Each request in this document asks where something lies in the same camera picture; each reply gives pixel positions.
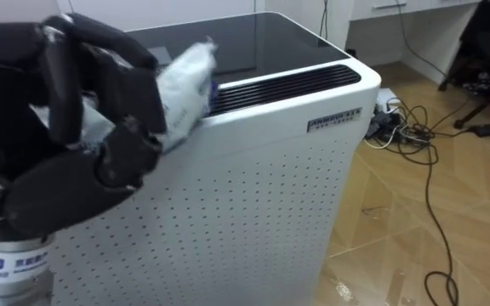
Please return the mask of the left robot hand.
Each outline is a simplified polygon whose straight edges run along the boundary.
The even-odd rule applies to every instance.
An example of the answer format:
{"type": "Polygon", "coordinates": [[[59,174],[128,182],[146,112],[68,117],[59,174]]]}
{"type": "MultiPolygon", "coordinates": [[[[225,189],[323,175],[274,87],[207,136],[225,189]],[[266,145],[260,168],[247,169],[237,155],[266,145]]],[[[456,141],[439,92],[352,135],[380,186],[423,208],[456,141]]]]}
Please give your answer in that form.
{"type": "Polygon", "coordinates": [[[0,242],[126,201],[162,153],[156,57],[78,13],[0,22],[0,242]]]}

